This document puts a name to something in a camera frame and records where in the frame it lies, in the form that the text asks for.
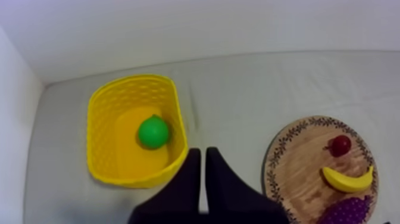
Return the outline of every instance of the basket rim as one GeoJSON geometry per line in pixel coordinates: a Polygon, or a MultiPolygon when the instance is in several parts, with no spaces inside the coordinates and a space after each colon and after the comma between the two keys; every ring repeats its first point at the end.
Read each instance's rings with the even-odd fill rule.
{"type": "Polygon", "coordinates": [[[89,104],[87,107],[86,160],[87,160],[87,166],[89,168],[89,171],[95,179],[98,179],[105,183],[114,184],[114,185],[131,185],[134,183],[143,183],[143,182],[151,181],[156,178],[162,177],[164,174],[169,173],[172,170],[174,170],[174,168],[176,168],[177,166],[180,166],[182,164],[183,160],[185,159],[187,153],[188,153],[188,140],[187,140],[187,137],[185,134],[185,126],[183,125],[182,115],[181,115],[181,111],[180,111],[179,98],[178,98],[175,83],[169,77],[162,76],[159,74],[151,74],[151,73],[149,73],[149,74],[131,74],[131,75],[124,76],[124,77],[121,77],[118,79],[114,79],[114,80],[100,86],[90,97],[89,104]],[[160,170],[156,173],[153,173],[151,175],[145,176],[143,178],[108,178],[108,177],[100,175],[98,172],[95,171],[95,169],[93,167],[93,163],[91,160],[92,121],[91,121],[90,117],[92,114],[94,102],[103,91],[106,91],[107,89],[112,88],[115,85],[119,85],[121,83],[128,82],[132,79],[137,79],[137,80],[140,80],[140,79],[146,79],[146,80],[164,79],[170,83],[170,85],[173,88],[174,95],[175,95],[175,102],[176,102],[176,107],[177,107],[177,112],[178,112],[178,117],[179,117],[179,127],[183,131],[183,149],[182,149],[181,153],[179,154],[179,156],[171,164],[169,164],[167,167],[165,167],[162,170],[160,170]]]}

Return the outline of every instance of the toy fruit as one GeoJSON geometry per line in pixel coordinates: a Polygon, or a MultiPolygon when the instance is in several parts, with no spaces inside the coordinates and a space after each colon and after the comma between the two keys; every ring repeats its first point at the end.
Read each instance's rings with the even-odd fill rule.
{"type": "Polygon", "coordinates": [[[358,192],[367,189],[373,180],[373,166],[370,166],[368,172],[358,178],[343,175],[329,167],[322,168],[323,175],[332,187],[343,192],[358,192]]]}
{"type": "Polygon", "coordinates": [[[342,156],[351,149],[351,141],[346,135],[337,136],[331,145],[331,152],[334,157],[342,156]]]}
{"type": "Polygon", "coordinates": [[[318,224],[361,224],[367,217],[370,201],[370,196],[339,201],[325,210],[318,224]]]}
{"type": "Polygon", "coordinates": [[[144,147],[157,149],[163,146],[169,137],[168,126],[165,121],[153,115],[139,127],[139,140],[144,147]]]}

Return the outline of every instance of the wooden cutting board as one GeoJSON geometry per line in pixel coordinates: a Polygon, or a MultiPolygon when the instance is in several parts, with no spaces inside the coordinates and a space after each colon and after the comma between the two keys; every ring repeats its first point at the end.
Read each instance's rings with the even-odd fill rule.
{"type": "Polygon", "coordinates": [[[331,204],[365,195],[372,197],[366,221],[377,200],[378,172],[363,139],[351,127],[331,117],[312,116],[281,130],[270,144],[262,166],[263,193],[282,204],[291,223],[317,223],[331,204]],[[327,149],[338,135],[351,139],[349,153],[333,157],[327,149]],[[336,191],[325,183],[321,168],[331,167],[348,176],[361,176],[373,165],[373,183],[368,190],[352,194],[336,191]]]}

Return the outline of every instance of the banana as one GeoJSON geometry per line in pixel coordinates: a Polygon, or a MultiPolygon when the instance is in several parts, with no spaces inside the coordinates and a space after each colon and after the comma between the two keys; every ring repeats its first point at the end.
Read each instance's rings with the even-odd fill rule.
{"type": "Polygon", "coordinates": [[[367,189],[373,180],[374,167],[370,166],[368,172],[358,178],[343,175],[329,167],[322,168],[322,172],[332,187],[339,191],[353,193],[367,189]]]}

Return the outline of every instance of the plastic basket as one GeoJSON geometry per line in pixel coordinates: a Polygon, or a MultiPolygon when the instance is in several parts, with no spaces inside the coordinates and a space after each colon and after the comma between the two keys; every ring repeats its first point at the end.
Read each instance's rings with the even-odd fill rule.
{"type": "Polygon", "coordinates": [[[91,97],[87,112],[87,166],[105,183],[150,188],[169,181],[188,153],[173,81],[143,74],[114,80],[91,97]],[[156,114],[170,128],[168,143],[146,150],[138,142],[139,125],[156,114]]]}

